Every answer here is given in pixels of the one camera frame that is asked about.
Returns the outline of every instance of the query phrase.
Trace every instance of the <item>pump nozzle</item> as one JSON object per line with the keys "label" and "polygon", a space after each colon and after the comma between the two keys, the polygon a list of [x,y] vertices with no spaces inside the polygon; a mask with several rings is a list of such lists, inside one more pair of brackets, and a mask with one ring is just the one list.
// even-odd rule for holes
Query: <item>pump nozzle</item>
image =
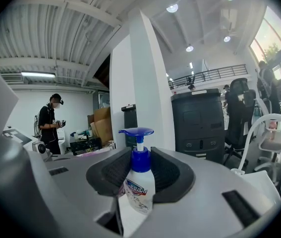
{"label": "pump nozzle", "polygon": [[118,132],[125,133],[127,136],[136,137],[138,152],[142,152],[144,150],[144,136],[148,136],[154,133],[152,129],[143,128],[143,127],[121,129]]}

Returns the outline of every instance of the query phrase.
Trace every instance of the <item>blue pump dispenser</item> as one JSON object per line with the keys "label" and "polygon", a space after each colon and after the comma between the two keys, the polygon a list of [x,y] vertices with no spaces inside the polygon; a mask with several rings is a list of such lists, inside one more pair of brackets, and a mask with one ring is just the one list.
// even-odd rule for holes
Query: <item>blue pump dispenser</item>
{"label": "blue pump dispenser", "polygon": [[144,147],[144,136],[154,133],[149,128],[128,128],[122,129],[119,133],[125,133],[128,136],[136,137],[137,147],[131,153],[131,169],[138,173],[144,173],[150,170],[151,160],[150,151]]}

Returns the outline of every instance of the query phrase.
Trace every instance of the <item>railing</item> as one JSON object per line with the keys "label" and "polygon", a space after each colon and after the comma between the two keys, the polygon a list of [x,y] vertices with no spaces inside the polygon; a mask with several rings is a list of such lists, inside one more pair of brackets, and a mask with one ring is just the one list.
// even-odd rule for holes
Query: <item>railing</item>
{"label": "railing", "polygon": [[169,82],[169,88],[174,89],[190,84],[202,83],[214,79],[233,77],[233,76],[245,75],[245,74],[248,74],[248,72],[244,64],[212,69],[208,71],[198,72],[194,75],[177,78],[174,81]]}

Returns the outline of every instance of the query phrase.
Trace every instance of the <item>black office chair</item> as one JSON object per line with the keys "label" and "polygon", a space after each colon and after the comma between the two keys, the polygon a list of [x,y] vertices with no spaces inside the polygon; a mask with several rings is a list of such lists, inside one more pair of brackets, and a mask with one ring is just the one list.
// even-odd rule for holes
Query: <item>black office chair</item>
{"label": "black office chair", "polygon": [[227,99],[227,108],[229,114],[228,130],[225,136],[225,143],[230,148],[225,149],[228,154],[224,161],[224,166],[232,155],[242,158],[247,135],[244,135],[244,126],[247,122],[248,130],[251,127],[251,121],[255,108],[256,92],[249,90],[247,78],[238,78],[230,84],[230,93]]}

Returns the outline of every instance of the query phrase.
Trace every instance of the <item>bottle label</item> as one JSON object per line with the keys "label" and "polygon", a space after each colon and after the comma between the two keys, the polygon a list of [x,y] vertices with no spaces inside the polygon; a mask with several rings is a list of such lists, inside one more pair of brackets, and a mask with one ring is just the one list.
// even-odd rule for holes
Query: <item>bottle label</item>
{"label": "bottle label", "polygon": [[126,184],[135,196],[145,196],[147,194],[147,190],[131,180],[126,179]]}

